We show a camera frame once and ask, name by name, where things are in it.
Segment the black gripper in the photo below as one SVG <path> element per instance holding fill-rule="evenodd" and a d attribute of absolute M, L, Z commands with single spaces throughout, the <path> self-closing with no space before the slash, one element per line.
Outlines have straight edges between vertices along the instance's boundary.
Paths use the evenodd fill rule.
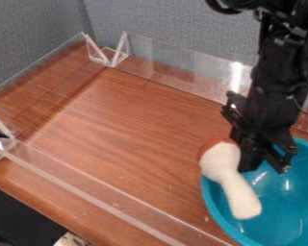
<path fill-rule="evenodd" d="M 241 146 L 238 170 L 258 170 L 266 160 L 282 174 L 291 168 L 298 152 L 291 137 L 291 125 L 298 116 L 293 103 L 297 79 L 267 79 L 255 76 L 247 96 L 229 91 L 222 108 L 223 117 L 233 125 L 230 137 Z"/>

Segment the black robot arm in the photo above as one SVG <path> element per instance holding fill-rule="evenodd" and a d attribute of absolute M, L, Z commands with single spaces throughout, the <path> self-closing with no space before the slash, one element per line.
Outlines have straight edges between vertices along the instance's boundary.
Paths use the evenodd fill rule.
<path fill-rule="evenodd" d="M 251 11 L 261 23 L 250 92 L 229 91 L 222 108 L 242 151 L 238 170 L 254 171 L 269 162 L 286 173 L 298 154 L 291 126 L 308 114 L 308 0 L 205 1 L 226 15 Z"/>

